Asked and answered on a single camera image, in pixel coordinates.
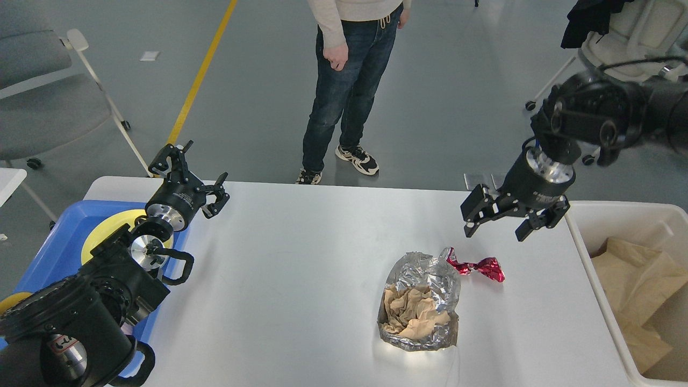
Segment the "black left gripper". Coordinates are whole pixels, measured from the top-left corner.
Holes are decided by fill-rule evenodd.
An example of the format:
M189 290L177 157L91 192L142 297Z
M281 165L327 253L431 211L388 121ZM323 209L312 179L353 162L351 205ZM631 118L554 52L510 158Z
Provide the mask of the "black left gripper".
M162 184L146 204L145 213L148 217L162 218L174 231L185 230L199 209L206 219L215 217L230 199L224 189L228 172L221 174L211 185L192 181L186 161L186 153L192 144L194 142L189 140L179 148L168 143L148 165L148 171L160 176ZM216 201L206 204L208 195L214 196Z

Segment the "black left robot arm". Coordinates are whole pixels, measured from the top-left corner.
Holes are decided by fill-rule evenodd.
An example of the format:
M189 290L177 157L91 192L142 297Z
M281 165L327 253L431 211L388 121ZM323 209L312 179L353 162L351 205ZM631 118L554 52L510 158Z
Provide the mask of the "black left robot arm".
M76 274L34 292L2 313L3 386L141 386L155 367L152 348L122 329L150 316L194 266L165 241L201 211L226 205L227 174L205 184L188 167L183 147L167 144L148 166L162 177L145 214L118 226L91 250Z

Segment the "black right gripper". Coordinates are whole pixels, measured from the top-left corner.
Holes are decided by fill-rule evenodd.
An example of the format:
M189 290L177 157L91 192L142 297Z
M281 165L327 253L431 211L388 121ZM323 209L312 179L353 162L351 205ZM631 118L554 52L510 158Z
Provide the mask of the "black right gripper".
M524 148L497 196L479 184L463 201L465 235L471 238L481 224L504 217L526 218L514 231L519 242L533 231L554 228L570 208L565 192L575 178L572 165L553 161L538 146Z

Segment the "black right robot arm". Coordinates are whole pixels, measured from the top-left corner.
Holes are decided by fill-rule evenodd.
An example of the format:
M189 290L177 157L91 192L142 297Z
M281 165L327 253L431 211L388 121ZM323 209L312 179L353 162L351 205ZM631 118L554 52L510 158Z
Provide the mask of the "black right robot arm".
M535 230L557 226L570 208L565 192L576 179L581 142L599 148L600 166L613 164L623 149L644 142L686 154L686 82L622 82L606 74L622 66L602 64L553 86L531 117L535 144L522 144L501 187L479 184L463 201L467 237L481 224L503 217L523 218L515 230L519 241Z

